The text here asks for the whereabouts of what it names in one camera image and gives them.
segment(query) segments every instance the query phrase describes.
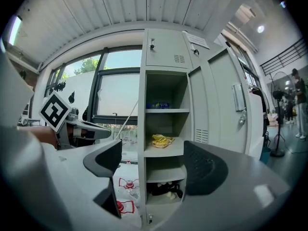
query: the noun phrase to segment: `white pole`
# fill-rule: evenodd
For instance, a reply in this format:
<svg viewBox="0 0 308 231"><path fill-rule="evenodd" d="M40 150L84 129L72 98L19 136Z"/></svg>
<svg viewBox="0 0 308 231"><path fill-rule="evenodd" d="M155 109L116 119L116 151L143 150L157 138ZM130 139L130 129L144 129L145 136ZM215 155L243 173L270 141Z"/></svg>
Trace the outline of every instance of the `white pole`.
<svg viewBox="0 0 308 231"><path fill-rule="evenodd" d="M123 127L126 125L128 119L130 118L130 116L131 116L131 114L133 113L134 109L136 108L137 103L138 103L138 100L137 100L135 106L133 107L133 110L130 112L130 115L127 117L126 121L125 121L124 124L122 125L122 127L121 127L119 133L117 134L117 136L116 136L116 138L115 138L115 140L119 137L120 132L122 131Z"/></svg>

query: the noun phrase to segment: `locker lock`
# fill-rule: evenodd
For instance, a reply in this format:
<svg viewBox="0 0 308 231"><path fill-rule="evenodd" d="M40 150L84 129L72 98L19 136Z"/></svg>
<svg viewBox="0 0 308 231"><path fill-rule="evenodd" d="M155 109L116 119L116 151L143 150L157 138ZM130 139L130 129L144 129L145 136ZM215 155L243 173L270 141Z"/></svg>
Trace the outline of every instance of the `locker lock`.
<svg viewBox="0 0 308 231"><path fill-rule="evenodd" d="M198 55L199 55L199 51L198 51L197 49L195 49L195 50L193 51L193 53L194 53L194 54L198 53Z"/></svg>

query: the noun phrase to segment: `corrugated ceiling panel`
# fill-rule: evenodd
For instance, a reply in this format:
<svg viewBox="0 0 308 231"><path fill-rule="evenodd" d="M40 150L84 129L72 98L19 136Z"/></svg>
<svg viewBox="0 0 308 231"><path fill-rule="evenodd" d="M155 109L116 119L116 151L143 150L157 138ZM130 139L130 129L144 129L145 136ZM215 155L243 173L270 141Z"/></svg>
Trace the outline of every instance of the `corrugated ceiling panel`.
<svg viewBox="0 0 308 231"><path fill-rule="evenodd" d="M99 17L92 0L63 0L83 33L99 28Z"/></svg>
<svg viewBox="0 0 308 231"><path fill-rule="evenodd" d="M162 21L173 22L179 0L165 0Z"/></svg>
<svg viewBox="0 0 308 231"><path fill-rule="evenodd" d="M208 20L211 18L215 8L221 0L207 0L207 3L204 3L203 6L206 8L207 13L201 16L195 25L195 28L204 30Z"/></svg>
<svg viewBox="0 0 308 231"><path fill-rule="evenodd" d="M112 24L125 22L122 0L103 0Z"/></svg>
<svg viewBox="0 0 308 231"><path fill-rule="evenodd" d="M147 20L162 21L165 0L147 0Z"/></svg>
<svg viewBox="0 0 308 231"><path fill-rule="evenodd" d="M27 0L16 46L45 61L62 46L98 28L164 21L204 30L219 0Z"/></svg>
<svg viewBox="0 0 308 231"><path fill-rule="evenodd" d="M46 21L48 14L41 10L42 0L27 0L19 11L22 24L15 45L36 62L48 57L65 43Z"/></svg>
<svg viewBox="0 0 308 231"><path fill-rule="evenodd" d="M121 0L125 22L146 20L146 0Z"/></svg>
<svg viewBox="0 0 308 231"><path fill-rule="evenodd" d="M190 2L191 0L179 0L176 7L176 13L174 15L174 23L183 24Z"/></svg>
<svg viewBox="0 0 308 231"><path fill-rule="evenodd" d="M215 4L217 0L192 0L188 8L186 17L184 19L184 25L190 27L204 28L208 19L210 18L213 6L209 4Z"/></svg>

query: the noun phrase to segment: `locker vent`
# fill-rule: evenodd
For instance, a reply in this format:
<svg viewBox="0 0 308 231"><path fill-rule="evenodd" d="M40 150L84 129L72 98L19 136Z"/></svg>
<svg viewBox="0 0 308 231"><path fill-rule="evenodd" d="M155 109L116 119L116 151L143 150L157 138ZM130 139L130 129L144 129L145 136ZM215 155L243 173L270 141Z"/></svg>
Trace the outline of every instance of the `locker vent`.
<svg viewBox="0 0 308 231"><path fill-rule="evenodd" d="M176 63L182 63L182 64L185 63L184 56L180 56L180 55L174 55L174 61Z"/></svg>
<svg viewBox="0 0 308 231"><path fill-rule="evenodd" d="M208 131L196 129L195 140L196 142L207 144L208 143Z"/></svg>

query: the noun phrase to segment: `tripod stand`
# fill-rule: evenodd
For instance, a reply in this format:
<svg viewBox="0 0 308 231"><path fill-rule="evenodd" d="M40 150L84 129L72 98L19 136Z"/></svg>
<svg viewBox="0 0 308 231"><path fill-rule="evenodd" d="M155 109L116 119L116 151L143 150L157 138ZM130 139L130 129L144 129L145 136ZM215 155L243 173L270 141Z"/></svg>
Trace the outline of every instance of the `tripod stand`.
<svg viewBox="0 0 308 231"><path fill-rule="evenodd" d="M277 106L278 106L278 133L276 134L274 141L276 140L276 137L278 137L277 139L277 145L276 145L276 149L275 151L271 151L270 152L270 156L273 157L283 157L285 152L284 149L279 149L279 139L280 137L283 139L284 143L285 143L285 139L284 137L280 134L280 129L281 129L281 120L280 120L280 106L279 106L279 102L281 101L281 99L277 99Z"/></svg>

